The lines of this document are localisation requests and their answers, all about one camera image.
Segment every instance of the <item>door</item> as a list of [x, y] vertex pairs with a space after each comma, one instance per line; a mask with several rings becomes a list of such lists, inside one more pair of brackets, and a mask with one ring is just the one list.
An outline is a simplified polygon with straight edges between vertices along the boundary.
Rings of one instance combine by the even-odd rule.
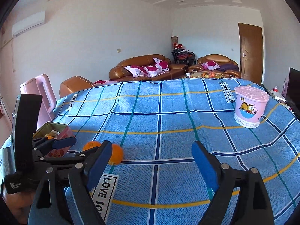
[[238, 24], [241, 42], [241, 78], [261, 84], [263, 78], [263, 32], [254, 25]]

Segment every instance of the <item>television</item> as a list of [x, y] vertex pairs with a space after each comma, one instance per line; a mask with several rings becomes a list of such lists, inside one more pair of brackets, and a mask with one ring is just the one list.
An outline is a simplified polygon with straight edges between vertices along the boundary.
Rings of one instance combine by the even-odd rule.
[[286, 102], [294, 112], [300, 110], [300, 71], [289, 69], [289, 84], [286, 92]]

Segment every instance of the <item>brown leather sofa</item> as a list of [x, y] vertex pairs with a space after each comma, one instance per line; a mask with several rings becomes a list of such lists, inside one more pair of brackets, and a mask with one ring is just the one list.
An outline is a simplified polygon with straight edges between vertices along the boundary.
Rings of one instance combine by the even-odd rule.
[[[125, 69], [125, 67], [130, 65], [137, 65], [141, 67], [145, 66], [155, 66], [155, 62], [153, 58], [158, 58], [160, 60], [166, 61], [169, 64], [169, 71], [166, 71], [163, 74], [160, 74], [156, 77], [133, 77], [132, 74]], [[109, 72], [109, 78], [111, 80], [116, 81], [141, 81], [141, 80], [148, 80], [148, 81], [159, 81], [159, 80], [173, 80], [178, 79], [182, 77], [185, 74], [185, 71], [187, 70], [188, 66], [185, 64], [171, 64], [171, 61], [169, 58], [164, 57], [163, 55], [159, 54], [153, 54], [153, 55], [145, 55], [145, 56], [139, 56], [134, 58], [129, 58], [121, 61], [116, 67], [114, 67]]]
[[[214, 61], [219, 65], [222, 64], [234, 64], [236, 66], [238, 66], [238, 64], [231, 60], [230, 58], [223, 56], [223, 55], [219, 55], [219, 54], [210, 54], [210, 55], [206, 55], [205, 57], [202, 58], [198, 58], [197, 60], [197, 64], [196, 65], [192, 65], [188, 68], [189, 73], [193, 72], [193, 71], [198, 71], [201, 73], [208, 73], [209, 70], [204, 70], [202, 65], [203, 63], [206, 63], [208, 61]], [[236, 79], [240, 79], [241, 78], [241, 73], [239, 71], [234, 71], [234, 70], [226, 70], [225, 72], [221, 72], [218, 70], [214, 70], [215, 73], [218, 74], [222, 74], [225, 78], [236, 78]]]
[[[160, 60], [167, 61], [169, 63], [169, 71], [158, 75], [156, 77], [133, 77], [132, 74], [125, 69], [124, 67], [128, 65], [137, 65], [137, 66], [148, 66], [155, 65], [153, 58], [158, 58]], [[171, 64], [169, 58], [165, 58], [163, 55], [154, 54], [154, 55], [145, 55], [134, 58], [129, 58], [124, 61], [121, 61], [116, 67], [114, 67], [109, 72], [109, 78], [115, 81], [159, 81], [159, 80], [172, 80], [178, 79], [185, 74], [185, 71], [188, 69], [187, 65], [184, 64]], [[65, 97], [69, 94], [72, 94], [77, 91], [93, 88], [95, 85], [81, 76], [73, 76], [60, 84], [59, 96]]]

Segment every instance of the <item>cartoon cat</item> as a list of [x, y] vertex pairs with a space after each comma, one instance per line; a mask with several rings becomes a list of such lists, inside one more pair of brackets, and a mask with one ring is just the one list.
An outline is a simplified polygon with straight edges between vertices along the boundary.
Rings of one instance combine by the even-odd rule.
[[254, 114], [254, 113], [252, 113], [254, 111], [254, 106], [251, 105], [251, 104], [247, 104], [245, 102], [245, 99], [243, 97], [241, 97], [241, 100], [243, 101], [243, 103], [242, 103], [240, 109], [244, 110], [244, 111], [246, 111], [248, 113]]

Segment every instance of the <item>orange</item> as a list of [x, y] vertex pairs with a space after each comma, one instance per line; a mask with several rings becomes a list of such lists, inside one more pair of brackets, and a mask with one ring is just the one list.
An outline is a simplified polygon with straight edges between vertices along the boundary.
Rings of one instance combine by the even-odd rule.
[[84, 147], [82, 148], [82, 151], [84, 152], [84, 151], [86, 151], [86, 150], [88, 150], [88, 149], [91, 149], [91, 148], [93, 148], [93, 147], [96, 147], [96, 146], [100, 146], [101, 145], [101, 143], [99, 142], [99, 141], [89, 141], [89, 142], [87, 142], [85, 145], [84, 145]]
[[123, 149], [117, 144], [112, 144], [112, 156], [110, 157], [109, 165], [118, 165], [123, 160]]

